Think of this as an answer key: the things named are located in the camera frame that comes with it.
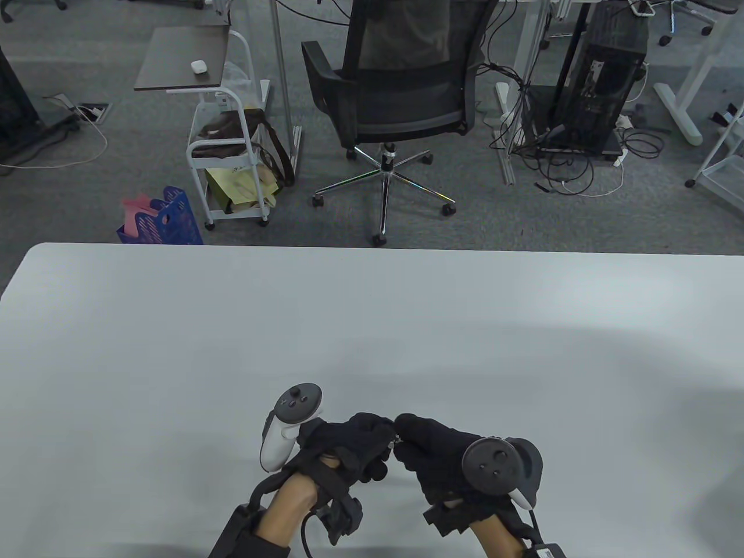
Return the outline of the person's left hand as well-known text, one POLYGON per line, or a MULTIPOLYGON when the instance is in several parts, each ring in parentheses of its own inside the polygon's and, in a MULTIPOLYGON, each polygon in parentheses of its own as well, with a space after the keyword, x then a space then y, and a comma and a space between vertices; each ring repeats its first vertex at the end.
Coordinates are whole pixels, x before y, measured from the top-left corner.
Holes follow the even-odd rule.
POLYGON ((319 500, 343 499, 358 482, 382 481, 395 431, 392 420, 358 413, 343 423, 319 417, 301 425, 299 452, 282 468, 311 478, 319 500))

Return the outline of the person's right hand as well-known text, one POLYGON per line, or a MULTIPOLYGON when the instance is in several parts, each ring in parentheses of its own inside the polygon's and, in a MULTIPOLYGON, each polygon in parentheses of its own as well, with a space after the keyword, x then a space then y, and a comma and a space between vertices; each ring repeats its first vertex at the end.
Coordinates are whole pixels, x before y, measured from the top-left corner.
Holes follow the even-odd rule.
POLYGON ((393 449, 407 471, 415 473, 428 504, 446 507, 472 505, 491 513, 515 512, 507 495, 486 495, 476 491, 463 475, 465 451, 481 435, 454 430, 425 417, 404 413, 394 420, 399 443, 393 449))

